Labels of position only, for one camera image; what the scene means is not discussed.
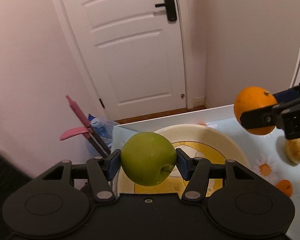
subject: orange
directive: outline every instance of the orange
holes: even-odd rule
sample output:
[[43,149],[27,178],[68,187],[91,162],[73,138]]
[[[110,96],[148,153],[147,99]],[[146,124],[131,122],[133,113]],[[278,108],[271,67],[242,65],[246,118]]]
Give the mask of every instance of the orange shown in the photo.
[[285,193],[288,197],[292,196],[293,193],[293,187],[289,180],[283,179],[280,180],[275,187],[279,190],[281,190],[283,193]]
[[[260,87],[247,87],[242,90],[234,102],[234,115],[239,123],[243,112],[277,104],[275,97],[267,90]],[[275,126],[248,129],[247,131],[256,135],[271,133]]]

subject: flower pattern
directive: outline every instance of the flower pattern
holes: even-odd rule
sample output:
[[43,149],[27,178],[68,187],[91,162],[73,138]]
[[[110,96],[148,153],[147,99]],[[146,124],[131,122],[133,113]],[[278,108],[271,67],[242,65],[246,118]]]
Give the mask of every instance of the flower pattern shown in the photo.
[[253,167],[253,172],[275,185],[278,182],[278,178],[275,176],[276,162],[272,162],[270,157],[264,155],[261,156],[261,160],[256,160],[257,165]]

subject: black robotic gripper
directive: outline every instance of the black robotic gripper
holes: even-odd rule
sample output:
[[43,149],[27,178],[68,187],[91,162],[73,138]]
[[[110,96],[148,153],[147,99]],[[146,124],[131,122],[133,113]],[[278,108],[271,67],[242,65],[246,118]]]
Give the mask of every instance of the black robotic gripper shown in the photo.
[[[3,207],[9,239],[289,239],[294,205],[284,193],[234,160],[224,165],[177,149],[177,168],[189,183],[174,194],[120,194],[108,181],[120,150],[86,164],[56,164],[10,195]],[[74,179],[88,179],[81,190]],[[206,196],[209,179],[223,187]]]

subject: blue gripper pad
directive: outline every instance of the blue gripper pad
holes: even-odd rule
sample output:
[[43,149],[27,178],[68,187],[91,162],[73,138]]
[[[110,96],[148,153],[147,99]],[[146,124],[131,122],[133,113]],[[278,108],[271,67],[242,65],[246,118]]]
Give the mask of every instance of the blue gripper pad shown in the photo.
[[176,149],[177,153],[177,168],[185,181],[189,181],[194,172],[192,159],[180,148]]
[[288,103],[300,97],[299,91],[288,89],[273,95],[278,103]]
[[108,158],[105,159],[102,170],[105,173],[106,179],[111,181],[114,179],[114,176],[117,174],[120,169],[120,153],[121,150],[117,149],[113,153],[111,153]]

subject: pink wall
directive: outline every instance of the pink wall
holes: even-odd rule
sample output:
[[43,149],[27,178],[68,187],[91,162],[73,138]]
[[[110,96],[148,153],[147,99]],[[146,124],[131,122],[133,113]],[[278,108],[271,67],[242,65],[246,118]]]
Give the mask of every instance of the pink wall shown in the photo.
[[233,104],[248,86],[289,88],[300,48],[300,0],[195,1],[204,5],[212,107]]
[[192,50],[192,80],[193,99],[203,99],[206,94],[206,35],[204,29],[205,15],[202,0],[186,0],[187,16]]
[[62,33],[52,0],[0,0],[0,152],[31,176],[63,159],[89,158],[65,95],[98,114]]

